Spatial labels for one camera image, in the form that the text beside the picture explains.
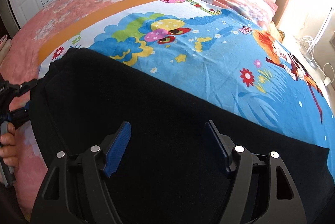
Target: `pink floral bedspread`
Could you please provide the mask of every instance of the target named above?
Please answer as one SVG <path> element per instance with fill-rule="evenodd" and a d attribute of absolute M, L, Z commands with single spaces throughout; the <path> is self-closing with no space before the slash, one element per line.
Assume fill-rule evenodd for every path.
<path fill-rule="evenodd" d="M 39 71 L 37 57 L 40 47 L 59 31 L 79 19 L 111 3 L 121 0 L 56 0 L 38 12 L 13 38 L 12 47 L 0 72 L 11 83 L 36 78 Z M 224 8 L 231 8 L 264 29 L 275 13 L 275 5 L 263 0 L 202 0 Z M 29 100 L 26 94 L 16 98 L 10 108 L 22 107 Z M 17 130 L 20 170 L 16 174 L 16 193 L 24 212 L 33 207 L 38 189 L 47 171 L 36 144 L 30 122 Z"/>

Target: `silver screw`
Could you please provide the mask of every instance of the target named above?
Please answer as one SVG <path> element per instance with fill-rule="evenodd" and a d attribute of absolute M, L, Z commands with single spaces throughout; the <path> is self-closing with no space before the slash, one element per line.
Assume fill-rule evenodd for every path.
<path fill-rule="evenodd" d="M 278 154 L 278 152 L 272 151 L 272 152 L 270 153 L 270 155 L 271 155 L 271 157 L 273 157 L 273 158 L 275 158 L 275 159 L 279 158 L 279 154 Z"/>
<path fill-rule="evenodd" d="M 57 158 L 63 158 L 65 156 L 65 152 L 64 151 L 60 151 L 57 153 Z"/>
<path fill-rule="evenodd" d="M 241 145 L 237 145 L 237 146 L 235 146 L 234 149 L 235 149 L 237 152 L 240 152 L 240 153 L 242 153 L 242 152 L 244 151 L 244 147 L 241 146 Z"/>
<path fill-rule="evenodd" d="M 98 145 L 94 145 L 94 146 L 91 147 L 92 152 L 98 152 L 99 150 L 100 150 L 100 146 L 98 146 Z"/>

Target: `white cable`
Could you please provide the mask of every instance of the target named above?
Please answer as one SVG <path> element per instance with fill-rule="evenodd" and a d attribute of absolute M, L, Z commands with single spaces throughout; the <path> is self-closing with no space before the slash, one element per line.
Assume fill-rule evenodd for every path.
<path fill-rule="evenodd" d="M 306 58 L 307 60 L 313 62 L 314 64 L 316 64 L 316 66 L 322 71 L 322 73 L 323 73 L 323 75 L 324 75 L 325 77 L 327 77 L 326 74 L 325 74 L 325 71 L 324 71 L 326 65 L 329 65 L 329 66 L 332 68 L 334 77 L 333 77 L 333 80 L 332 80 L 331 83 L 333 83 L 333 81 L 335 80 L 335 71 L 334 71 L 333 66 L 332 66 L 330 63 L 326 63 L 326 64 L 323 66 L 323 68 L 321 68 L 321 67 L 319 66 L 319 64 L 316 62 L 316 60 L 314 59 L 315 44 L 314 44 L 314 39 L 313 39 L 313 37 L 312 37 L 312 36 L 309 36 L 309 35 L 306 35 L 306 36 L 303 36 L 303 37 L 296 37 L 296 43 L 299 44 L 299 45 L 301 46 L 301 45 L 302 45 L 301 42 L 308 43 L 308 45 L 309 45 L 308 48 L 306 48 L 306 46 L 303 45 L 303 46 L 306 48 L 306 53 L 305 53 L 305 55 L 304 55 L 305 58 Z M 312 57 L 312 58 L 309 59 L 309 58 L 306 56 L 306 54 L 308 54 L 311 50 L 312 50 L 312 52 L 311 52 L 311 57 Z"/>
<path fill-rule="evenodd" d="M 325 71 L 325 67 L 326 67 L 327 64 L 330 65 L 330 67 L 332 67 L 332 70 L 333 70 L 334 77 L 333 77 L 333 80 L 332 80 L 332 82 L 331 82 L 331 83 L 333 83 L 333 81 L 335 80 L 335 72 L 334 72 L 334 68 L 333 68 L 333 66 L 332 66 L 331 64 L 329 64 L 329 63 L 326 63 L 326 64 L 323 66 L 322 71 L 323 71 L 323 72 Z"/>

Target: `bed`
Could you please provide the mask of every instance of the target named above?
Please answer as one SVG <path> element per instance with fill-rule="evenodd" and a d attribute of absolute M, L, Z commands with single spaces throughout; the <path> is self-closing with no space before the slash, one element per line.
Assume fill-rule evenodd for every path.
<path fill-rule="evenodd" d="M 285 1 L 277 3 L 282 13 Z M 120 4 L 126 6 L 120 10 Z M 41 78 L 68 49 L 86 47 L 263 127 L 332 148 L 335 119 L 320 88 L 280 45 L 278 32 L 267 32 L 277 8 L 269 0 L 56 0 L 16 34 L 0 70 L 11 83 Z M 115 37 L 140 18 L 137 34 Z M 162 37 L 155 36 L 158 31 Z M 110 38 L 139 45 L 139 50 L 105 46 L 115 43 Z M 220 60 L 223 52 L 232 53 L 227 61 Z M 179 82 L 180 76 L 186 80 Z M 194 81 L 200 89 L 190 85 Z M 10 108 L 24 106 L 29 98 L 14 100 Z M 15 188 L 22 210 L 29 213 L 47 167 L 29 122 L 17 130 L 16 139 L 21 167 Z M 333 176 L 334 156 L 331 151 L 328 158 Z"/>

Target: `orange blanket border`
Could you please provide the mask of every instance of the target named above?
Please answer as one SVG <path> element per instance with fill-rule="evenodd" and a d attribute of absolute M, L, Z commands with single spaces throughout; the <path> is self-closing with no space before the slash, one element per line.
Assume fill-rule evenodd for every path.
<path fill-rule="evenodd" d="M 136 7 L 142 4 L 147 4 L 158 0 L 123 0 L 114 3 L 108 7 L 101 8 L 93 12 L 79 21 L 64 28 L 62 31 L 54 35 L 50 40 L 42 45 L 39 51 L 38 63 L 39 65 L 60 45 L 73 36 L 90 27 L 91 25 L 111 16 L 125 9 Z"/>

